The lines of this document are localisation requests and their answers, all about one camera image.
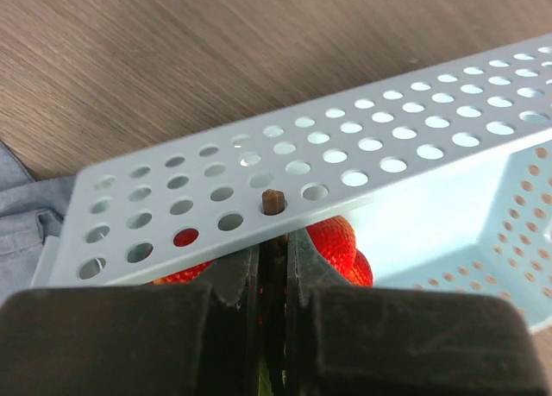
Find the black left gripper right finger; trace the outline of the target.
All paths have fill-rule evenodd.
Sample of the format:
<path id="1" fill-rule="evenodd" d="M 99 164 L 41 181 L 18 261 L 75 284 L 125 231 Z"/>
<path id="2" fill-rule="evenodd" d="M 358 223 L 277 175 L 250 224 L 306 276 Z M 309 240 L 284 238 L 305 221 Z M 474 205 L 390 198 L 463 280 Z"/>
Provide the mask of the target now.
<path id="1" fill-rule="evenodd" d="M 349 284 L 301 229 L 286 267 L 289 395 L 544 395 L 518 311 L 460 292 Z"/>

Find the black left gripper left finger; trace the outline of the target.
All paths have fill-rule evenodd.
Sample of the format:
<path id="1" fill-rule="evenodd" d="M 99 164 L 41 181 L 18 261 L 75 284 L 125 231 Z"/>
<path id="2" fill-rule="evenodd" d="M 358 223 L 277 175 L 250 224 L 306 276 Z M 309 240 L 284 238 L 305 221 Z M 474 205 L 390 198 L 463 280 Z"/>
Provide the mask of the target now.
<path id="1" fill-rule="evenodd" d="M 187 284 L 41 288 L 1 308 L 4 395 L 254 395 L 256 247 Z"/>

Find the red strawberries pile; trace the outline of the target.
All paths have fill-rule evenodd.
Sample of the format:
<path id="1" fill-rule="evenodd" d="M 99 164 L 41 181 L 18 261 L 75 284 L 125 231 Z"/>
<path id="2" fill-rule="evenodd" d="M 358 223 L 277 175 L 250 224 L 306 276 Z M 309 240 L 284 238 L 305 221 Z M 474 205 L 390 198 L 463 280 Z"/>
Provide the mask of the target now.
<path id="1" fill-rule="evenodd" d="M 264 215 L 274 216 L 285 209 L 282 191 L 265 190 L 261 195 Z M 373 286 L 373 272 L 365 255 L 357 248 L 356 236 L 350 222 L 342 215 L 330 217 L 306 227 L 307 234 L 322 258 L 353 286 Z M 191 245 L 199 237 L 199 231 L 183 228 L 173 237 L 175 247 Z M 212 267 L 214 260 L 179 270 L 148 282 L 149 285 L 184 284 L 195 280 Z"/>

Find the light blue plastic basket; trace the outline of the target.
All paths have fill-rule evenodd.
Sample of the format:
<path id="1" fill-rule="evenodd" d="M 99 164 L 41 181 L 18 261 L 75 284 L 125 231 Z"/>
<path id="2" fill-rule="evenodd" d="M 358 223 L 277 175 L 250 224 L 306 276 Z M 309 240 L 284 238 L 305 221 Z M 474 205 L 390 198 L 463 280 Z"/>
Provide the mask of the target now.
<path id="1" fill-rule="evenodd" d="M 550 36 L 87 167 L 31 284 L 142 284 L 335 215 L 376 286 L 548 325 Z"/>

